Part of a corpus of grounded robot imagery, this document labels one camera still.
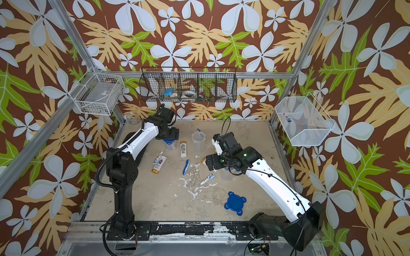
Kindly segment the small toothpaste tube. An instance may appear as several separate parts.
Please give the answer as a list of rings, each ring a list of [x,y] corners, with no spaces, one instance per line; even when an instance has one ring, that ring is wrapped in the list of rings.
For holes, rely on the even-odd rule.
[[[206,184],[208,181],[212,180],[215,177],[214,174],[210,174],[209,176],[207,176],[200,184],[204,185]]]

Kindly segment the white bottle back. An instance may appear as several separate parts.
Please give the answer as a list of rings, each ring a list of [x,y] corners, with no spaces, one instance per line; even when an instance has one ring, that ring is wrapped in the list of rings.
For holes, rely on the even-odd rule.
[[[187,157],[187,143],[186,143],[186,141],[181,141],[180,142],[180,156],[181,156],[181,158],[186,158]]]

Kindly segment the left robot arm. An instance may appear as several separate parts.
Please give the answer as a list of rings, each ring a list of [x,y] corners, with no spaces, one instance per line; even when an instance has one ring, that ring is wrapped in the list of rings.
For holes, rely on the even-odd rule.
[[[114,191],[114,214],[108,221],[111,239],[128,240],[135,235],[135,215],[132,210],[132,186],[138,177],[138,166],[147,145],[153,139],[178,140],[174,127],[176,114],[162,104],[154,115],[142,120],[142,126],[116,148],[109,148],[95,176],[100,187]]]

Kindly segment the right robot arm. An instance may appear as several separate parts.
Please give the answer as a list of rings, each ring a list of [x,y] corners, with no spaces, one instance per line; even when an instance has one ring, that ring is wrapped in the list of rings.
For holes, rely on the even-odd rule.
[[[216,134],[212,138],[216,153],[206,156],[210,171],[228,168],[239,170],[254,180],[277,203],[283,216],[260,212],[248,222],[252,238],[283,237],[293,248],[293,253],[303,251],[322,228],[325,206],[311,202],[287,183],[271,168],[253,147],[242,148],[232,132]]]

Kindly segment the blue lid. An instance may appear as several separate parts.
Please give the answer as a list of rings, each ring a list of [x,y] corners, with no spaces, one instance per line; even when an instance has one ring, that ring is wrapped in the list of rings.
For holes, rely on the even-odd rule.
[[[228,192],[228,199],[224,204],[225,210],[232,210],[238,216],[243,215],[243,207],[244,204],[247,202],[245,197],[236,195],[234,192]]]
[[[163,140],[167,145],[172,145],[172,144],[174,144],[174,142],[175,142],[175,140],[173,140],[173,139],[164,139]]]

